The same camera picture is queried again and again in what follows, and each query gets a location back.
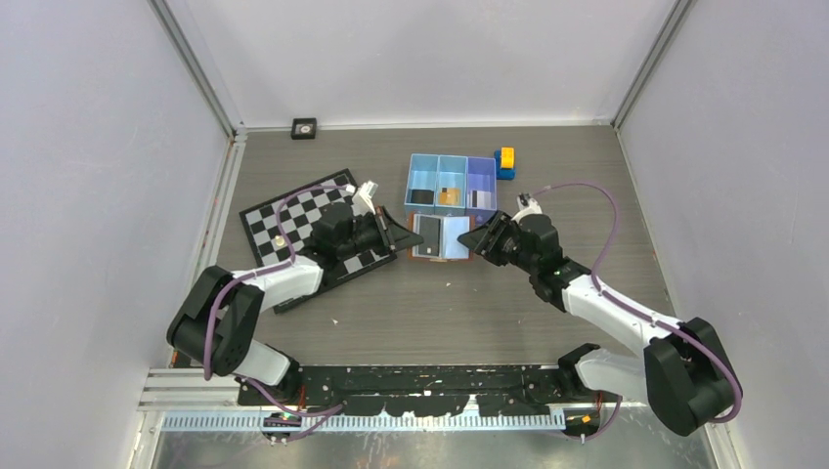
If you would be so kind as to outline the brown leather card holder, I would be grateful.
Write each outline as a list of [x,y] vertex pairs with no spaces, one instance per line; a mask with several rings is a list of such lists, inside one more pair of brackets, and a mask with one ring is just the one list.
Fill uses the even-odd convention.
[[[414,233],[415,228],[413,227],[413,220],[416,214],[419,213],[411,215],[409,220],[410,229]],[[456,262],[471,260],[473,257],[472,252],[470,252],[466,247],[464,247],[462,244],[458,242],[458,237],[471,231],[471,229],[474,227],[473,219],[467,216],[433,216],[438,216],[442,218],[441,257],[437,259],[414,257],[414,247],[409,249],[409,257],[411,259],[430,262]]]

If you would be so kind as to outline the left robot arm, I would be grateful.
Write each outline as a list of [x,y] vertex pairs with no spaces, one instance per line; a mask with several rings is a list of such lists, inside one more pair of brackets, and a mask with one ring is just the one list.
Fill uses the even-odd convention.
[[170,323],[167,343],[200,361],[208,376],[234,374],[257,381],[274,403],[289,404],[300,389],[291,371],[294,360],[255,340],[259,315],[332,289],[338,268],[355,256],[394,256],[423,242],[382,206],[354,214],[349,205],[336,202],[323,209],[293,260],[250,271],[205,269]]

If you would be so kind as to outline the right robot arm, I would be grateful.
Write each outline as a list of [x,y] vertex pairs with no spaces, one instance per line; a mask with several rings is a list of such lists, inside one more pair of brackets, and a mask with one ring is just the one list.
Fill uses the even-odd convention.
[[660,314],[609,287],[565,255],[547,215],[514,218],[498,211],[458,242],[493,265],[519,268],[543,302],[629,350],[622,356],[584,344],[561,357],[557,383],[567,399],[582,401],[593,391],[630,398],[680,436],[739,412],[743,390],[714,327]]

